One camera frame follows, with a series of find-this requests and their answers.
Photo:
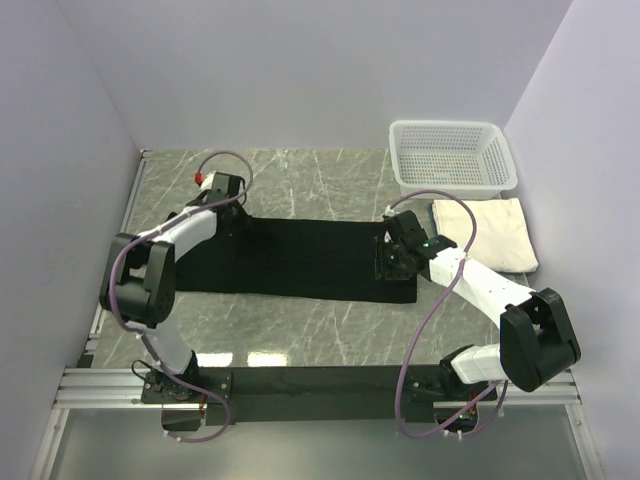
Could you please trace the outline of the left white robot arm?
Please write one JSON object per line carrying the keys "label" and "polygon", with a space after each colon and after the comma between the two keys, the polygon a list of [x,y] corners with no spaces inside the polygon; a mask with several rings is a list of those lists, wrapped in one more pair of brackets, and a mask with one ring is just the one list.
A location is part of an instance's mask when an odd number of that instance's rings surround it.
{"label": "left white robot arm", "polygon": [[99,302],[116,312],[124,330],[139,335],[154,359],[154,368],[169,372],[164,389],[176,401],[193,399],[200,388],[196,354],[168,317],[177,290],[177,261],[214,238],[218,224],[240,212],[237,199],[246,181],[237,175],[198,173],[200,192],[177,214],[157,227],[112,240]]}

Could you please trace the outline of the black t shirt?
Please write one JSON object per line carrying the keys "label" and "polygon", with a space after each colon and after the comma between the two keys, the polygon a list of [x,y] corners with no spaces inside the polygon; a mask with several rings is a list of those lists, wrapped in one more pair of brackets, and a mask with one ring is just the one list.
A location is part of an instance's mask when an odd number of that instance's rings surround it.
{"label": "black t shirt", "polygon": [[252,218],[176,261],[179,292],[413,304],[417,279],[376,277],[379,222]]}

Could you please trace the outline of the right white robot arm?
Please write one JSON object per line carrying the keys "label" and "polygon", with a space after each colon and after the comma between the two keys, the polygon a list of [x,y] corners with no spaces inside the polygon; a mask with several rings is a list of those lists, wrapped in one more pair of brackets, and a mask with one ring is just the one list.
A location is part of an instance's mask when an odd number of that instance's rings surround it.
{"label": "right white robot arm", "polygon": [[475,384],[508,381],[533,392],[575,365],[581,348],[562,297],[535,291],[467,256],[443,235],[429,237],[411,211],[387,213],[387,239],[376,243],[376,276],[400,281],[418,276],[455,293],[499,330],[494,344],[463,346],[439,363],[437,389],[460,399]]}

